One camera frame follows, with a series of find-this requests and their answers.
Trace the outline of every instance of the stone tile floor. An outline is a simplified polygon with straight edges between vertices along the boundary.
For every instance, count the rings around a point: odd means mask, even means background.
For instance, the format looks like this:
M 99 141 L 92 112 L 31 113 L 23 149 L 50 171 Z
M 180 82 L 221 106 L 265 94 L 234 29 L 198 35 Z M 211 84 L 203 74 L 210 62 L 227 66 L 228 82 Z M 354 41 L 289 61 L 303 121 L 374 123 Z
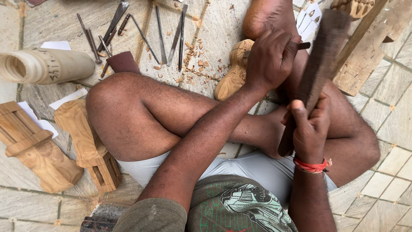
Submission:
M 181 4 L 172 0 L 128 0 L 128 12 L 134 14 L 144 30 L 153 50 L 160 56 L 154 6 L 159 5 L 166 53 L 170 50 Z M 80 13 L 87 27 L 93 31 L 95 41 L 103 35 L 111 21 L 118 1 L 94 0 L 47 0 L 28 7 L 23 1 L 0 0 L 0 52 L 40 46 L 44 41 L 69 42 L 73 50 L 83 51 L 93 57 L 76 13 Z M 175 67 L 157 65 L 149 58 L 146 45 L 132 22 L 126 26 L 123 36 L 113 39 L 113 52 L 130 50 L 143 74 L 161 82 L 213 97 L 217 81 L 206 83 L 206 76 L 224 76 L 229 63 L 229 52 L 244 39 L 241 32 L 242 19 L 250 0 L 185 0 L 189 5 L 185 39 L 191 45 L 203 43 L 201 57 L 192 59 L 208 61 L 210 66 L 192 83 L 176 80 L 181 77 Z M 305 4 L 293 0 L 295 15 Z M 328 8 L 331 0 L 321 8 Z M 354 31 L 358 21 L 353 22 Z M 371 125 L 379 138 L 381 158 L 377 165 L 353 182 L 331 192 L 330 204 L 339 231 L 406 232 L 412 231 L 412 22 L 399 40 L 384 44 L 381 49 L 386 56 L 380 62 L 359 94 L 348 97 L 356 111 Z M 313 40 L 315 33 L 307 40 Z M 102 65 L 96 65 L 95 74 L 83 80 L 54 85 L 17 85 L 0 81 L 0 103 L 27 101 L 41 119 L 50 121 L 60 135 L 55 143 L 71 159 L 76 155 L 70 135 L 54 124 L 53 110 L 48 104 L 78 88 L 98 82 Z M 250 111 L 251 114 L 267 114 L 280 102 L 276 92 L 270 93 Z M 40 188 L 38 178 L 16 158 L 4 155 L 5 145 L 0 143 L 0 231 L 79 231 L 85 216 L 90 215 L 98 202 L 129 206 L 137 199 L 142 187 L 128 174 L 118 190 L 99 196 L 90 175 L 85 171 L 79 183 L 64 192 L 48 194 Z M 226 158 L 241 156 L 254 150 L 245 144 L 228 143 L 222 150 Z

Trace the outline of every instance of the wood carving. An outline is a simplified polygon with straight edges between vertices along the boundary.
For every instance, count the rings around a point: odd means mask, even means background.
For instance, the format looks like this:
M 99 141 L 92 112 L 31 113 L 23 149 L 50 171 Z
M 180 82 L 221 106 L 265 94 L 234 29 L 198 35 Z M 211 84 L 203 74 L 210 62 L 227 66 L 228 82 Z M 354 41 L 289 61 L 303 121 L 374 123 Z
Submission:
M 385 56 L 383 42 L 399 38 L 412 19 L 412 4 L 406 1 L 376 1 L 340 52 L 333 83 L 344 93 L 355 96 Z
M 247 39 L 237 43 L 232 48 L 229 57 L 230 69 L 222 80 L 219 81 L 213 92 L 216 100 L 226 100 L 245 83 L 248 58 L 243 58 L 243 53 L 250 51 L 253 44 L 254 41 Z
M 61 105 L 54 120 L 70 133 L 77 164 L 87 168 L 100 193 L 116 190 L 122 179 L 115 159 L 107 151 L 87 118 L 86 102 L 74 100 Z
M 308 114 L 316 106 L 323 86 L 332 76 L 339 48 L 342 47 L 349 24 L 350 18 L 344 12 L 329 9 L 323 12 L 319 32 L 295 96 L 295 99 L 303 101 Z M 293 153 L 295 128 L 296 122 L 293 116 L 290 116 L 278 148 L 278 153 L 282 157 Z
M 375 0 L 334 0 L 332 10 L 346 11 L 354 19 L 362 19 L 375 5 Z
M 73 187 L 83 169 L 61 152 L 52 135 L 41 130 L 16 102 L 0 104 L 0 140 L 7 145 L 6 156 L 18 158 L 32 170 L 44 191 L 57 193 Z

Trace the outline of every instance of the foot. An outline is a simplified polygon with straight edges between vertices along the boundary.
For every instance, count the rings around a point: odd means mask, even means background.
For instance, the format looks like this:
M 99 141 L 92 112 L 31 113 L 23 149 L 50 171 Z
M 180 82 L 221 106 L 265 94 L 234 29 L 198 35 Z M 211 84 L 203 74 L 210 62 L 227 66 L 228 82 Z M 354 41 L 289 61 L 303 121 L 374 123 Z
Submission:
M 259 146 L 269 157 L 274 159 L 281 159 L 278 154 L 279 143 L 285 130 L 285 126 L 281 124 L 283 116 L 285 116 L 287 110 L 284 106 L 279 106 L 269 114 L 262 115 L 265 123 L 262 125 L 260 136 L 261 144 Z
M 256 40 L 265 30 L 284 29 L 297 35 L 292 0 L 252 0 L 243 19 L 243 33 Z

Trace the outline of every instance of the wood chip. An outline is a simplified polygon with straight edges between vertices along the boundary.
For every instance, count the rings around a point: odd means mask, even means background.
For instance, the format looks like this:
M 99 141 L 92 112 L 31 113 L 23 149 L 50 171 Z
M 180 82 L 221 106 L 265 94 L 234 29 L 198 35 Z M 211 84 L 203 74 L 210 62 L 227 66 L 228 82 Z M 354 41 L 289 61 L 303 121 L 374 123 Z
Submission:
M 101 56 L 101 57 L 106 57 L 106 55 L 103 54 L 103 53 L 97 52 L 97 54 L 98 54 L 99 56 Z

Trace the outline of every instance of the hairy leg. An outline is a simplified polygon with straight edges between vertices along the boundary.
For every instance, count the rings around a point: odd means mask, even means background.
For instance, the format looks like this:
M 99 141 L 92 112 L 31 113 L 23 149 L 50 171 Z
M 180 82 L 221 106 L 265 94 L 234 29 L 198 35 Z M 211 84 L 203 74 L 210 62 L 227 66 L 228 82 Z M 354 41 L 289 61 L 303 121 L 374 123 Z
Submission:
M 87 95 L 89 119 L 111 154 L 121 161 L 146 160 L 170 151 L 218 101 L 152 78 L 117 73 Z M 286 110 L 247 115 L 229 138 L 277 154 Z
M 292 0 L 252 0 L 243 22 L 243 32 L 256 39 L 264 30 L 278 28 L 297 34 Z M 306 50 L 297 53 L 292 73 L 281 86 L 291 99 L 298 89 L 308 58 Z M 340 187 L 377 163 L 379 146 L 374 131 L 331 81 L 326 83 L 323 91 L 332 99 L 324 155 L 333 161 L 328 176 Z

